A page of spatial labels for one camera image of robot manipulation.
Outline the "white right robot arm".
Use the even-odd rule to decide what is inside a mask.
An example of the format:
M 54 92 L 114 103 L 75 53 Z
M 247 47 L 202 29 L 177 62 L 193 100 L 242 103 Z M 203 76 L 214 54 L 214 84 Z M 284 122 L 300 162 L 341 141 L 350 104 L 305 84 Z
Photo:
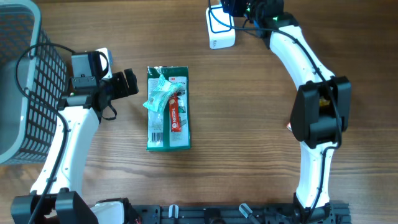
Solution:
M 328 195 L 333 153 L 342 145 L 348 127 L 351 83 L 327 69 L 307 44 L 298 20 L 284 11 L 283 1 L 222 0 L 223 12 L 244 17 L 252 27 L 239 30 L 263 39 L 285 66 L 297 94 L 290 128 L 300 143 L 300 180 L 294 194 L 293 223 L 313 223 L 331 218 Z

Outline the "yellow liquid bottle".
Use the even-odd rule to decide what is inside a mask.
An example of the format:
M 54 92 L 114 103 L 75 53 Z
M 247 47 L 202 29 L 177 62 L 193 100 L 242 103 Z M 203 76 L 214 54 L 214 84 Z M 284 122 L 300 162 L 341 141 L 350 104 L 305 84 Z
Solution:
M 331 103 L 331 101 L 326 99 L 326 98 L 324 98 L 323 96 L 320 97 L 320 99 L 319 99 L 319 105 L 320 105 L 321 108 L 329 106 L 330 103 Z

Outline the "red coffee stick sachet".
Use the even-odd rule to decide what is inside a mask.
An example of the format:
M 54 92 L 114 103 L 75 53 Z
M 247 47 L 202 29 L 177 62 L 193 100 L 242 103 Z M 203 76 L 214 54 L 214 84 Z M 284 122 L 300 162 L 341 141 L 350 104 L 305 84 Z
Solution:
M 178 98 L 174 93 L 169 99 L 169 113 L 171 122 L 171 132 L 181 132 L 180 116 L 178 113 Z

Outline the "green 3M glove package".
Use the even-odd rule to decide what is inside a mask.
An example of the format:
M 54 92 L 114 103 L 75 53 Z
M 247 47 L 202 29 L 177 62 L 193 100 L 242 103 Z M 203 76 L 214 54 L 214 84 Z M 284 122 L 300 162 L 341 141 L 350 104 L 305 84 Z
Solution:
M 147 99 L 148 79 L 163 75 L 172 83 L 181 83 L 183 88 L 176 92 L 178 98 L 178 113 L 181 132 L 171 132 L 169 102 L 163 113 L 147 110 L 147 150 L 148 151 L 178 151 L 191 148 L 190 142 L 190 108 L 189 108 L 189 76 L 187 67 L 149 67 L 147 69 Z

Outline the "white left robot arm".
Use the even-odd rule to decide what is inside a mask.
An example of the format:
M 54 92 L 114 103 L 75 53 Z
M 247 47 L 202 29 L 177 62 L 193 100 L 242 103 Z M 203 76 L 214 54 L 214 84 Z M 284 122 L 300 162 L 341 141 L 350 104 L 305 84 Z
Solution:
M 44 167 L 30 194 L 14 198 L 15 223 L 135 223 L 139 215 L 127 198 L 90 207 L 82 199 L 83 171 L 91 142 L 111 102 L 138 93 L 130 69 L 113 73 L 106 49 L 72 54 L 72 88 L 61 95 L 57 127 Z

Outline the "teal white small packet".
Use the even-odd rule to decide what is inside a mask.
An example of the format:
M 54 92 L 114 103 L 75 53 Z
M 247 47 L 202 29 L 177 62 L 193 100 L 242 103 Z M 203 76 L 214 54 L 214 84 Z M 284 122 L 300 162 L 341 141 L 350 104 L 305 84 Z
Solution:
M 183 88 L 181 83 L 172 83 L 163 75 L 148 79 L 148 99 L 143 104 L 149 111 L 163 113 L 169 98 Z

